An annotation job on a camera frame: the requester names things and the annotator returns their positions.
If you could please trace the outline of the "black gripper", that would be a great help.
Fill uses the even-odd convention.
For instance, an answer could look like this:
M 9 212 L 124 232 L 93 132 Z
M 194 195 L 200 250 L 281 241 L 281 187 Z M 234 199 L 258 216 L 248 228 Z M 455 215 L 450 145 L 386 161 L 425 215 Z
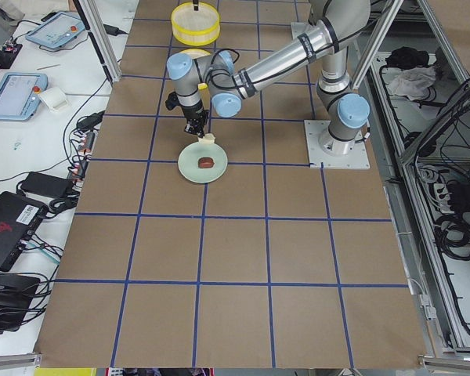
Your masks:
M 199 10 L 199 1 L 193 0 L 193 10 Z M 184 131 L 191 135 L 197 135 L 199 139 L 205 137 L 204 127 L 208 120 L 209 111 L 205 110 L 203 106 L 183 107 L 183 115 L 186 119 L 186 126 Z

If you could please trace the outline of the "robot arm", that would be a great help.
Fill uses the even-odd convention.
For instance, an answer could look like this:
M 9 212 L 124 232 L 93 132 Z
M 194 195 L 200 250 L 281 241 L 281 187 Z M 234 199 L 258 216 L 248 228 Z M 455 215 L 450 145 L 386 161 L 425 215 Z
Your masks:
M 197 59 L 178 52 L 166 63 L 174 85 L 165 101 L 168 110 L 180 107 L 185 131 L 204 137 L 208 119 L 198 85 L 205 83 L 211 104 L 221 118 L 238 114 L 244 99 L 317 60 L 322 62 L 321 90 L 327 94 L 344 91 L 350 78 L 346 70 L 347 48 L 367 26 L 369 1 L 312 1 L 309 26 L 282 49 L 254 65 L 234 70 L 232 49 L 220 49 Z

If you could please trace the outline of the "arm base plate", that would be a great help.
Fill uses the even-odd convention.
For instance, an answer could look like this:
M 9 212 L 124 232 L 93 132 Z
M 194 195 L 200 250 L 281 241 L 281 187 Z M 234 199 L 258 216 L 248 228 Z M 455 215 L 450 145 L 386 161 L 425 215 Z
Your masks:
M 309 27 L 308 23 L 291 22 L 291 37 L 293 39 L 297 38 L 300 34 L 305 33 Z
M 330 121 L 305 120 L 309 166 L 316 169 L 367 170 L 370 163 L 361 131 L 350 141 L 338 141 L 329 133 Z

